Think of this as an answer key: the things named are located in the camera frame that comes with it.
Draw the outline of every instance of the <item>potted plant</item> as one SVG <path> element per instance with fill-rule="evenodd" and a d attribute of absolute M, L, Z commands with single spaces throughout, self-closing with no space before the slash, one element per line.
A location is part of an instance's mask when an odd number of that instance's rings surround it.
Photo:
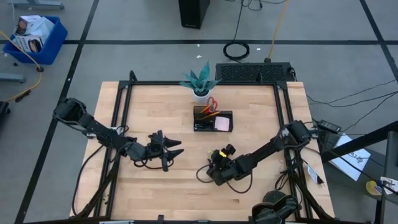
<path fill-rule="evenodd" d="M 180 82 L 181 86 L 191 88 L 193 93 L 193 98 L 197 103 L 206 103 L 207 99 L 210 97 L 210 90 L 220 80 L 208 81 L 210 76 L 209 62 L 200 71 L 199 77 L 191 70 L 191 74 L 185 74 L 188 82 Z"/>

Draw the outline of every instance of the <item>white pot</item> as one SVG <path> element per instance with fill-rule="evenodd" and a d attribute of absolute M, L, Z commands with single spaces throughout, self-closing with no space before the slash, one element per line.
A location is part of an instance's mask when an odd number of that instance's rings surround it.
<path fill-rule="evenodd" d="M 195 102 L 197 102 L 198 104 L 206 104 L 207 99 L 210 97 L 210 91 L 205 96 L 198 96 L 195 94 L 193 90 L 192 94 L 193 94 L 193 100 L 195 100 Z"/>

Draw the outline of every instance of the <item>pink sticky note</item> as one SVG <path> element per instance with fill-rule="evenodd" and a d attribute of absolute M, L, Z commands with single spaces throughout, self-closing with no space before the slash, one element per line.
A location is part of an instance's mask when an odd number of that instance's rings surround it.
<path fill-rule="evenodd" d="M 224 117 L 216 117 L 216 123 L 214 126 L 215 129 L 219 131 L 228 131 L 229 130 L 229 118 Z"/>

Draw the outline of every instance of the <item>scissors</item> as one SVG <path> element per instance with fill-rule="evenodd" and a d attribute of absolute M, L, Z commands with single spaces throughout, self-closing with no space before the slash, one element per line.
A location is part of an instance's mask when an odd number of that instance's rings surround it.
<path fill-rule="evenodd" d="M 207 99 L 207 106 L 200 113 L 213 113 L 217 110 L 218 102 L 211 96 Z"/>

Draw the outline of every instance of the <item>gray floor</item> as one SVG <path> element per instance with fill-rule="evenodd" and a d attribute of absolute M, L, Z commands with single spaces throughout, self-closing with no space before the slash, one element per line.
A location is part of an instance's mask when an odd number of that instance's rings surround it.
<path fill-rule="evenodd" d="M 231 39 L 236 28 L 239 1 L 212 0 L 200 30 L 180 26 L 177 0 L 100 0 L 88 40 L 179 40 Z M 93 0 L 63 1 L 64 11 L 16 9 L 23 14 L 55 15 L 68 29 L 68 40 L 79 40 Z M 394 23 L 395 0 L 367 0 L 367 4 L 386 40 L 398 40 Z M 283 4 L 264 4 L 261 11 L 244 9 L 237 39 L 269 40 Z M 12 30 L 12 9 L 0 0 L 0 30 Z M 357 0 L 291 0 L 278 39 L 282 40 L 377 40 Z M 251 45 L 246 62 L 261 62 L 270 45 Z M 0 223 L 12 223 L 42 148 L 51 122 L 52 110 L 60 96 L 77 45 L 64 45 L 53 65 L 45 66 L 41 85 L 20 103 L 12 103 L 12 113 L 0 129 Z M 181 80 L 183 73 L 199 70 L 210 62 L 211 75 L 217 63 L 228 62 L 219 44 L 96 45 L 83 47 L 68 96 L 85 102 L 94 112 L 101 82 L 127 79 L 134 70 L 139 80 Z M 398 46 L 388 46 L 398 57 Z M 238 54 L 241 49 L 231 49 Z M 274 62 L 290 62 L 314 99 L 330 101 L 370 86 L 393 80 L 380 45 L 276 45 Z M 0 71 L 20 73 L 25 84 L 0 82 L 0 99 L 8 98 L 36 82 L 32 65 L 13 66 L 15 60 L 0 56 Z M 341 104 L 354 103 L 397 89 L 397 83 L 381 86 Z M 381 100 L 350 108 L 312 105 L 315 119 L 326 119 L 343 128 L 353 124 Z M 397 119 L 398 97 L 393 96 L 378 110 L 347 133 L 367 133 Z M 44 164 L 26 222 L 67 218 L 72 193 L 86 140 L 80 133 L 58 125 Z M 384 145 L 372 147 L 385 153 Z M 374 218 L 376 201 L 329 182 L 336 216 L 342 220 L 364 222 Z M 394 223 L 396 205 L 389 204 L 386 223 Z"/>

